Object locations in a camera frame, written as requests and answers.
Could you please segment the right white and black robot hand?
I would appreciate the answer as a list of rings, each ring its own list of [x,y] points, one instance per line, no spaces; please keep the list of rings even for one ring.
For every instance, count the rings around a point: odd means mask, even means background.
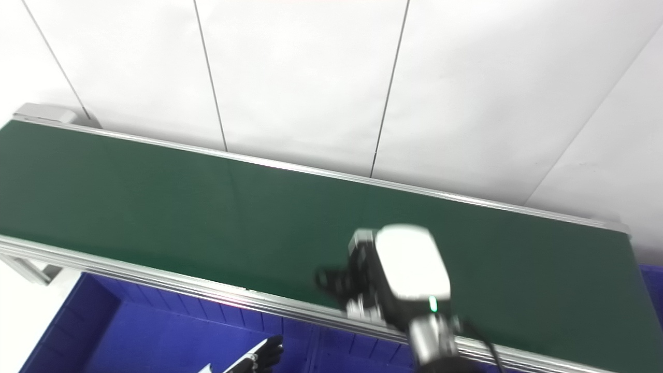
[[[318,288],[353,319],[404,333],[421,367],[459,358],[451,324],[451,281],[433,235],[409,224],[357,229],[347,264],[320,269]]]

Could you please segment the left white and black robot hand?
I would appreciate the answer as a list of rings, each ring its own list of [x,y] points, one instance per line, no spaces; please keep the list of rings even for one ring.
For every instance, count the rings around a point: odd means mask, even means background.
[[[282,335],[265,338],[223,372],[272,372],[283,354],[284,347],[282,343]]]

